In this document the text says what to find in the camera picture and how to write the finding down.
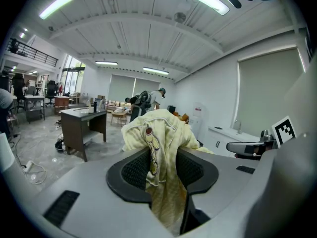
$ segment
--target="gray tiled floor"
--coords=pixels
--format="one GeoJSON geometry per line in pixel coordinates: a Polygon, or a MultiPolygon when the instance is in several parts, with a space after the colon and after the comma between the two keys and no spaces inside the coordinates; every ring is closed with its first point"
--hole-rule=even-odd
{"type": "MultiPolygon", "coordinates": [[[[50,108],[46,109],[47,114],[52,114],[50,108]]],[[[20,124],[19,128],[15,128],[14,133],[21,135],[21,140],[17,144],[17,155],[20,156],[22,164],[26,164],[32,160],[38,165],[43,166],[47,170],[47,178],[42,184],[33,185],[36,190],[41,191],[54,181],[62,177],[69,170],[77,165],[84,163],[80,153],[74,155],[67,155],[59,153],[54,144],[57,137],[62,133],[61,128],[57,129],[55,122],[58,121],[58,116],[48,116],[46,120],[32,121],[30,124],[24,122],[20,124]]],[[[100,160],[109,155],[118,153],[124,145],[123,137],[121,134],[121,127],[113,119],[110,125],[111,114],[107,115],[106,124],[106,140],[103,142],[102,134],[97,135],[86,145],[86,155],[88,161],[100,160]]],[[[36,180],[41,179],[43,173],[39,173],[36,180]]]]}

